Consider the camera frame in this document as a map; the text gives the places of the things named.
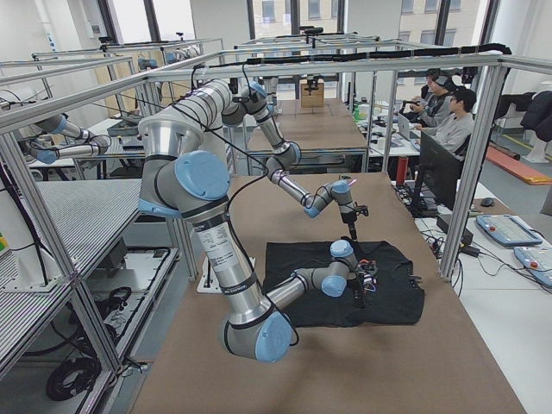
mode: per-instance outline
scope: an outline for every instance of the light blue joint cap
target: light blue joint cap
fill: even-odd
[[[48,131],[50,134],[59,134],[61,131],[63,131],[67,126],[67,118],[64,116],[61,116],[61,121],[58,124],[57,127],[53,131]]]
[[[267,97],[267,91],[265,91],[265,89],[257,82],[251,82],[250,85],[253,89],[258,91],[262,97]]]
[[[320,214],[320,210],[316,207],[304,207],[303,210],[310,218],[314,218]]]
[[[257,343],[255,356],[261,362],[277,362],[287,353],[292,340],[292,327],[279,312],[274,312],[262,324]]]
[[[329,253],[332,257],[347,257],[353,253],[353,248],[346,240],[337,240],[331,243]]]
[[[43,162],[44,164],[53,164],[58,159],[58,157],[56,157],[54,151],[45,149],[38,152],[38,154],[36,155],[36,159],[40,162]]]
[[[173,52],[167,52],[166,54],[166,63],[169,65],[176,62],[176,54]]]
[[[347,281],[344,278],[333,274],[327,276],[322,281],[322,292],[332,298],[339,298],[343,294],[346,286]]]
[[[174,173],[186,191],[202,200],[218,200],[226,196],[230,187],[227,167],[207,151],[180,155],[174,161]]]
[[[152,216],[164,218],[182,218],[179,211],[169,209],[163,205],[150,203],[149,201],[138,199],[138,211]]]
[[[349,191],[351,191],[350,188],[348,188],[348,182],[345,179],[340,179],[339,181],[336,181],[331,186],[331,189],[332,191],[335,191],[337,194],[346,194]]]

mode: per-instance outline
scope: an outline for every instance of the computer monitor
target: computer monitor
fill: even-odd
[[[422,131],[420,142],[420,166],[418,168],[412,203],[421,204],[420,192],[427,187],[435,195],[438,204],[452,210],[456,199],[456,181],[460,178],[462,162],[439,142]]]

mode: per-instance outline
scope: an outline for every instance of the cardboard box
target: cardboard box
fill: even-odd
[[[302,79],[299,82],[301,89],[301,106],[303,108],[314,108],[317,106],[324,106],[324,81],[318,80],[318,89],[308,91],[306,79]]]

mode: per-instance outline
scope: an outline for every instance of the metal shelf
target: metal shelf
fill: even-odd
[[[96,272],[86,281],[93,295],[107,297],[109,292],[122,285],[130,287],[128,306],[119,313],[125,319],[120,326],[115,326],[120,337],[116,345],[117,356],[122,358],[132,344],[138,329],[144,323],[158,294],[163,288],[173,263],[178,255],[177,248],[169,248],[162,257],[155,257],[155,248],[129,248],[125,258],[125,267],[119,269],[114,277],[108,276],[103,270]]]
[[[85,279],[138,217],[139,179],[38,183],[78,275]],[[16,276],[11,253],[0,256],[0,290]],[[70,281],[49,293],[0,291],[0,379],[69,300]]]
[[[61,239],[86,278],[139,216],[139,179],[37,183]]]

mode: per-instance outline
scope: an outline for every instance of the mouse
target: mouse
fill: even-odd
[[[481,207],[493,207],[493,206],[494,206],[494,198],[486,197],[481,200]]]

